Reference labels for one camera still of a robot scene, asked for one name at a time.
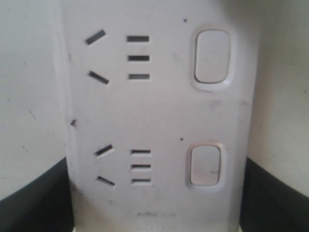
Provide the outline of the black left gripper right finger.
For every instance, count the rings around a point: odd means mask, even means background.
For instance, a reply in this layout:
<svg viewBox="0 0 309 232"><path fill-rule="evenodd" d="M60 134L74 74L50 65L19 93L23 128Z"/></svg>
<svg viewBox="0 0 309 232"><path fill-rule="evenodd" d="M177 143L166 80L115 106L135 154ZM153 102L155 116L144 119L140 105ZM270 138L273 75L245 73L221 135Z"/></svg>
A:
<svg viewBox="0 0 309 232"><path fill-rule="evenodd" d="M247 158L239 223L244 232L307 232L309 198Z"/></svg>

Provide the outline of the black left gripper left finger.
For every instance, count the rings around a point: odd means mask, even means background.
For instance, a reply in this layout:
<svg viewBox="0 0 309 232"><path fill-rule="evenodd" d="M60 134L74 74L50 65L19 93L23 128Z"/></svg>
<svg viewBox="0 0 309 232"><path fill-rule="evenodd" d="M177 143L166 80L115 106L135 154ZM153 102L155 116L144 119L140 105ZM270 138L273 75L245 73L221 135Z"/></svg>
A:
<svg viewBox="0 0 309 232"><path fill-rule="evenodd" d="M2 232L71 232L73 228L66 159L0 202Z"/></svg>

